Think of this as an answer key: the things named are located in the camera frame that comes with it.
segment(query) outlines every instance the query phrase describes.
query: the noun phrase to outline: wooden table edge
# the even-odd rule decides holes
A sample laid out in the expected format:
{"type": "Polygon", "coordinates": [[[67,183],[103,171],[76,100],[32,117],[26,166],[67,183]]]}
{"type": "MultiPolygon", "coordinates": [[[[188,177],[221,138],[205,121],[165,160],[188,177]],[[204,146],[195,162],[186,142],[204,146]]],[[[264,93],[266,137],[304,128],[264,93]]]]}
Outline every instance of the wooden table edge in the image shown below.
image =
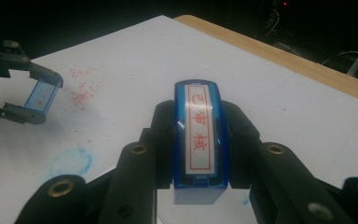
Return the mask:
{"type": "Polygon", "coordinates": [[[228,44],[286,67],[305,77],[309,77],[324,85],[358,98],[358,79],[355,77],[342,74],[319,63],[303,59],[192,15],[183,15],[175,18],[175,20],[201,31],[206,35],[213,36],[228,44]]]}

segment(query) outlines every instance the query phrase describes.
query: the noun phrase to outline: wire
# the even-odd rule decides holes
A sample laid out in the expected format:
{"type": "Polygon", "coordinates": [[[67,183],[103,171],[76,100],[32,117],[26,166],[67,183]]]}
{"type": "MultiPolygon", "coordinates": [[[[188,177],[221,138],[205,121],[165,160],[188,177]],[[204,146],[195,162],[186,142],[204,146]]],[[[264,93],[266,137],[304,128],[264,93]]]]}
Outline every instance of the wire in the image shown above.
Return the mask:
{"type": "Polygon", "coordinates": [[[269,29],[268,33],[265,35],[265,36],[268,36],[269,34],[271,34],[271,32],[275,29],[275,27],[278,25],[278,22],[279,22],[279,12],[277,10],[275,10],[274,8],[272,9],[272,11],[275,12],[276,16],[278,17],[277,21],[275,22],[274,26],[272,26],[271,29],[269,29]]]}
{"type": "Polygon", "coordinates": [[[325,63],[327,63],[328,61],[330,61],[330,60],[332,60],[332,59],[334,59],[334,58],[336,58],[336,57],[339,57],[339,56],[344,55],[344,54],[349,54],[349,53],[356,53],[356,54],[358,54],[358,51],[346,51],[346,52],[339,53],[338,55],[336,55],[336,56],[334,56],[334,57],[331,57],[331,58],[325,60],[325,61],[322,63],[322,65],[324,65],[325,63]]]}
{"type": "Polygon", "coordinates": [[[280,45],[282,45],[282,46],[284,46],[284,47],[286,47],[286,48],[288,48],[288,49],[289,49],[289,52],[292,51],[294,54],[296,54],[297,56],[301,57],[301,55],[299,55],[295,50],[293,50],[293,47],[290,48],[289,46],[284,45],[283,43],[281,43],[281,42],[279,42],[279,41],[277,41],[276,43],[277,43],[277,44],[280,44],[280,45]]]}

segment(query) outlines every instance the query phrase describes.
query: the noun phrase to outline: screw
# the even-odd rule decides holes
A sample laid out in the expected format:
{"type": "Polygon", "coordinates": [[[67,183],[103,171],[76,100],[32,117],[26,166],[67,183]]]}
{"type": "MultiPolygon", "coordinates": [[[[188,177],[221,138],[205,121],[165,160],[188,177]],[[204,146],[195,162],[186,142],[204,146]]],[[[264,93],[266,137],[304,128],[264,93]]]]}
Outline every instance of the screw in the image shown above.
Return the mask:
{"type": "Polygon", "coordinates": [[[330,209],[320,203],[309,203],[308,210],[321,220],[327,221],[333,219],[333,213],[330,209]]]}
{"type": "Polygon", "coordinates": [[[270,146],[270,147],[267,148],[267,150],[270,153],[277,154],[277,155],[280,155],[280,154],[284,153],[284,149],[282,147],[278,147],[278,146],[270,146]]]}
{"type": "Polygon", "coordinates": [[[130,149],[130,152],[132,154],[143,154],[147,151],[147,147],[143,147],[143,146],[136,146],[133,147],[132,149],[130,149]]]}
{"type": "Polygon", "coordinates": [[[70,179],[59,180],[48,189],[48,196],[59,198],[74,189],[75,183],[70,179]]]}

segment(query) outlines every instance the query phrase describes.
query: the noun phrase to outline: red ink splatter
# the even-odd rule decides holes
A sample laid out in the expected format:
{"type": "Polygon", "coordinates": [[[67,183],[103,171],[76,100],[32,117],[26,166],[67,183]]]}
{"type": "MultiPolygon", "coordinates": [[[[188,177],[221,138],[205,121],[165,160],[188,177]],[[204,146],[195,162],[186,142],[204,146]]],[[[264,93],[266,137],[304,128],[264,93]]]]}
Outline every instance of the red ink splatter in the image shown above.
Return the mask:
{"type": "Polygon", "coordinates": [[[95,93],[98,92],[98,84],[95,84],[95,81],[91,80],[85,81],[90,79],[93,73],[99,71],[95,68],[89,68],[89,69],[70,69],[71,77],[75,79],[79,79],[79,82],[77,84],[77,89],[74,91],[71,91],[73,101],[75,105],[83,105],[87,102],[89,98],[93,98],[95,93]]]}

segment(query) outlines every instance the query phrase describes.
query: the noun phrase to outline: white table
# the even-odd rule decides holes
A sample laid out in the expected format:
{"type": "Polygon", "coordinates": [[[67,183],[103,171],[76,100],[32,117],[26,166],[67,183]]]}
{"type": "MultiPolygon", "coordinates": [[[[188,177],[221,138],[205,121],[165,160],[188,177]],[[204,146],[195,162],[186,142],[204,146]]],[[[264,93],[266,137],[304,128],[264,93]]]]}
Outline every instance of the white table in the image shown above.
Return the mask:
{"type": "MultiPolygon", "coordinates": [[[[55,175],[91,181],[114,168],[121,149],[150,126],[156,104],[191,78],[216,82],[262,141],[290,147],[316,177],[341,187],[358,176],[358,97],[181,22],[157,17],[33,62],[60,73],[63,89],[44,124],[0,119],[0,223],[13,223],[55,175]]],[[[23,105],[35,84],[11,74],[0,78],[0,106],[23,105]]],[[[248,193],[228,189],[214,205],[182,206],[172,204],[171,189],[159,190],[158,216],[170,224],[255,223],[248,193]]]]}

